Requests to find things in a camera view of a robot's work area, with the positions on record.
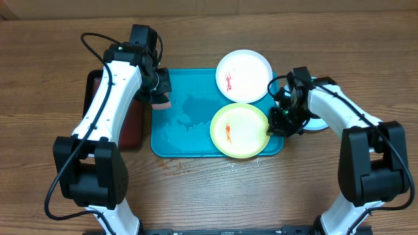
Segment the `dark green sponge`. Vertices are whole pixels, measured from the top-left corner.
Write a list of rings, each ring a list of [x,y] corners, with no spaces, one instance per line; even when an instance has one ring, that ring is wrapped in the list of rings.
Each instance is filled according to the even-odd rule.
[[[165,93],[164,96],[168,99],[167,102],[161,104],[152,104],[154,110],[165,110],[171,107],[171,102],[169,100],[169,93]]]

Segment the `light blue plate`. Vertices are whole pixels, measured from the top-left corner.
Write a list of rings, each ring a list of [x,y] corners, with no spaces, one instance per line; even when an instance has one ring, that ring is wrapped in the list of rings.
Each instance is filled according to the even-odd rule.
[[[291,98],[291,92],[289,91],[288,85],[285,86],[285,97]],[[302,106],[308,110],[308,98]],[[303,131],[320,131],[328,127],[325,121],[323,121],[319,116],[312,114],[310,111],[309,113],[310,113],[310,120],[307,123],[307,125],[303,128]]]

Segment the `yellow-green plate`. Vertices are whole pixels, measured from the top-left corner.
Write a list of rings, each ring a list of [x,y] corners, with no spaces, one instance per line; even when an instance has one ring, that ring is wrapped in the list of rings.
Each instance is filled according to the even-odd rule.
[[[210,124],[210,138],[224,155],[247,159],[262,152],[270,137],[268,120],[257,107],[232,103],[219,109]]]

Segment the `white pink-rimmed plate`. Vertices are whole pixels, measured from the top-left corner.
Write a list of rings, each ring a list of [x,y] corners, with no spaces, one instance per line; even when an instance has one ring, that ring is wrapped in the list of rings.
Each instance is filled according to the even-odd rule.
[[[267,94],[273,79],[270,63],[253,50],[235,50],[227,54],[216,68],[216,84],[233,102],[253,103]]]

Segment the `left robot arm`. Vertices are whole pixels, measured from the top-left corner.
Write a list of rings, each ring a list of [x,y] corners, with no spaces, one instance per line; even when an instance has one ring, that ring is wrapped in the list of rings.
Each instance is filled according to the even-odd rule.
[[[44,201],[49,218],[92,214],[105,234],[140,234],[140,220],[126,199],[129,176],[118,145],[134,99],[156,110],[171,106],[161,56],[154,45],[135,42],[113,44],[100,57],[103,75],[88,111],[70,137],[54,142],[57,176]]]

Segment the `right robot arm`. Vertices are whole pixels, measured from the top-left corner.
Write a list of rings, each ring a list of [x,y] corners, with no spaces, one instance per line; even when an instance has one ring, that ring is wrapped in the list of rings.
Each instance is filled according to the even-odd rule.
[[[322,119],[340,138],[340,194],[314,224],[283,229],[282,234],[371,234],[361,223],[374,212],[400,211],[415,199],[408,167],[406,136],[397,121],[384,122],[349,100],[329,77],[313,79],[295,72],[273,98],[268,135],[290,137],[312,118]]]

